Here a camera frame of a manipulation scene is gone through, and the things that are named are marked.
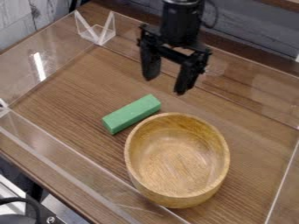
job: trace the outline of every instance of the green block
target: green block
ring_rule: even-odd
[[[104,116],[101,121],[112,135],[141,121],[162,107],[159,100],[149,94],[121,109]]]

